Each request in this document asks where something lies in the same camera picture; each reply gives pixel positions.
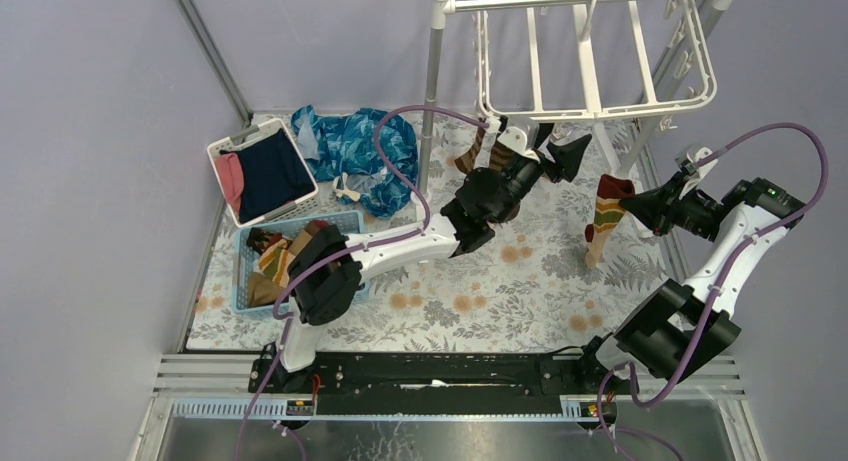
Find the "brown striped sock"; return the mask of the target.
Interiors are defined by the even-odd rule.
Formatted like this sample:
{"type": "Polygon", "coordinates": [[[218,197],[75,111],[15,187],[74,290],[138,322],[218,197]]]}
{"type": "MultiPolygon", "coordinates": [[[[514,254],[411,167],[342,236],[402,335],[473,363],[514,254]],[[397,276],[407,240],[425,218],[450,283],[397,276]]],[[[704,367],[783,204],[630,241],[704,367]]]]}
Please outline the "brown striped sock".
{"type": "Polygon", "coordinates": [[[455,167],[463,174],[469,174],[475,167],[476,160],[483,147],[487,135],[485,128],[477,128],[471,146],[454,160],[455,167]]]}
{"type": "Polygon", "coordinates": [[[490,148],[488,167],[495,172],[501,172],[507,167],[517,153],[500,141],[495,141],[490,148]]]}

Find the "red cuff multicolour sock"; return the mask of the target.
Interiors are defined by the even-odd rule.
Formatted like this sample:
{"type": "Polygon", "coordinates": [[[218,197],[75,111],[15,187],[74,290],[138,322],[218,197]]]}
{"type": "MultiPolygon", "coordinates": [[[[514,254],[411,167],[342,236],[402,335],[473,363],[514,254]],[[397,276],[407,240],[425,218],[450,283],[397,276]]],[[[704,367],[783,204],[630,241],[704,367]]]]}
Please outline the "red cuff multicolour sock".
{"type": "Polygon", "coordinates": [[[597,267],[608,238],[627,213],[620,202],[633,198],[635,195],[635,185],[630,179],[617,178],[609,174],[600,177],[594,216],[584,229],[587,245],[585,263],[589,269],[597,267]]]}

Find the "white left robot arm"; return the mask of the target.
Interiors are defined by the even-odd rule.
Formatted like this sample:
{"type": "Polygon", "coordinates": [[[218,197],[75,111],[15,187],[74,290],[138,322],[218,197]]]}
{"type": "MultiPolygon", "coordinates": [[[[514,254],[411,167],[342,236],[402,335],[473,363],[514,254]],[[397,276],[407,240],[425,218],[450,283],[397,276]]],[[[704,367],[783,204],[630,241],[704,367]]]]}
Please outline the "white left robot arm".
{"type": "Polygon", "coordinates": [[[437,212],[426,211],[422,221],[365,234],[343,234],[334,224],[318,230],[288,267],[289,284],[280,298],[288,311],[280,317],[286,325],[272,379],[288,392],[304,388],[326,325],[349,310],[365,282],[408,264],[476,251],[494,238],[495,226],[518,214],[542,177],[573,181],[591,139],[586,134],[537,150],[525,131],[509,126],[500,137],[515,153],[507,166],[472,170],[454,198],[437,212]]]}

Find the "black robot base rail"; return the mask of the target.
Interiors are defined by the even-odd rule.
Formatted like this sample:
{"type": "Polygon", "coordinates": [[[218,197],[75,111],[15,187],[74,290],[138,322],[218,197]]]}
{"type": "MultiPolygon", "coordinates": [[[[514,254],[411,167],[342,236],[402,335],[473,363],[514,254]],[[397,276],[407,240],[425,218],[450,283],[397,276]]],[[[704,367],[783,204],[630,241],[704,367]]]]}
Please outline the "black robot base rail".
{"type": "Polygon", "coordinates": [[[248,391],[304,394],[323,416],[553,415],[563,396],[609,401],[629,391],[564,354],[320,352],[298,371],[273,357],[264,351],[252,363],[248,391]]]}

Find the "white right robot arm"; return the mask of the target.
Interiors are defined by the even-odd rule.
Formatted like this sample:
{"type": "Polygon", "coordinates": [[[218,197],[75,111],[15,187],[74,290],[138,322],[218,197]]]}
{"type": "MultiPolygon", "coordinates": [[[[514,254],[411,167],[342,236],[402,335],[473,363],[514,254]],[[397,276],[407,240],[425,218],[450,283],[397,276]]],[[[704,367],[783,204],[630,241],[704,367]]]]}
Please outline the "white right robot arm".
{"type": "Polygon", "coordinates": [[[763,178],[742,180],[716,201],[699,189],[685,191],[680,173],[621,202],[656,235],[680,227],[713,247],[700,270],[683,283],[665,281],[613,333],[588,343],[573,377],[589,393],[607,386],[622,362],[665,380],[683,364],[687,378],[728,348],[741,332],[731,319],[741,288],[767,250],[797,225],[793,215],[804,206],[763,178]]]}

